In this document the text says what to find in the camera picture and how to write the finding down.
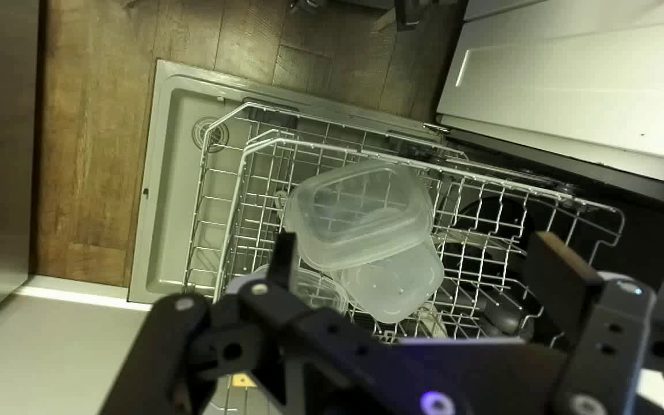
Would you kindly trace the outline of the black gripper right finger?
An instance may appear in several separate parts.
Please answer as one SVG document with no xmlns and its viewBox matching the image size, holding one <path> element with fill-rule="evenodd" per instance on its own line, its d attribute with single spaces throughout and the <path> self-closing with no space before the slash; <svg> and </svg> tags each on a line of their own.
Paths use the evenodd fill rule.
<svg viewBox="0 0 664 415">
<path fill-rule="evenodd" d="M 536 232 L 528 241 L 523 281 L 539 302 L 545 317 L 556 328 L 554 344 L 526 344 L 530 355 L 567 360 L 594 344 L 590 316 L 605 281 L 572 247 L 554 232 Z"/>
</svg>

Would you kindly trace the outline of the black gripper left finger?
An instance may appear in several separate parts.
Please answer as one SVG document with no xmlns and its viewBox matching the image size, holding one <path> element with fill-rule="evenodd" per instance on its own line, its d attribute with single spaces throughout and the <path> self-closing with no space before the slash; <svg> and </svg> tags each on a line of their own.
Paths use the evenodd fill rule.
<svg viewBox="0 0 664 415">
<path fill-rule="evenodd" d="M 296 236 L 292 232 L 280 232 L 273 252 L 273 260 L 268 268 L 268 278 L 281 287 L 288 286 L 288 278 L 296 268 Z"/>
</svg>

